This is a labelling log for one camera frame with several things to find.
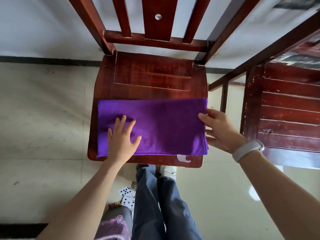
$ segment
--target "white fitness band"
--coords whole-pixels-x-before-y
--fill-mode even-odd
[[[261,151],[263,151],[264,149],[264,145],[258,139],[250,141],[247,144],[244,144],[243,146],[236,149],[236,151],[232,154],[232,157],[237,163],[239,163],[239,160],[243,156],[247,155],[249,152],[252,152],[256,149],[259,149]]]

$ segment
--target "right hand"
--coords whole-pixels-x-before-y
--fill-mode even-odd
[[[233,127],[225,113],[214,109],[206,109],[206,112],[207,115],[199,113],[198,117],[203,123],[211,127],[211,129],[205,130],[209,145],[233,154],[239,147],[248,142]]]

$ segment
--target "left hand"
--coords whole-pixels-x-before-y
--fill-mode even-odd
[[[141,141],[141,136],[135,138],[134,142],[130,142],[130,133],[135,120],[131,121],[125,129],[126,116],[123,115],[121,121],[119,118],[115,119],[113,132],[108,129],[108,159],[110,163],[119,164],[123,166],[135,153]]]

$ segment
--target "blue pants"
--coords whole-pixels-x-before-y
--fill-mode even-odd
[[[155,175],[155,165],[138,166],[131,239],[202,239],[174,179]]]

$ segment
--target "white shoe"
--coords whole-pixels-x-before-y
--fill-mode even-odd
[[[170,177],[176,180],[177,167],[176,166],[160,166],[159,173],[161,173],[162,177]]]

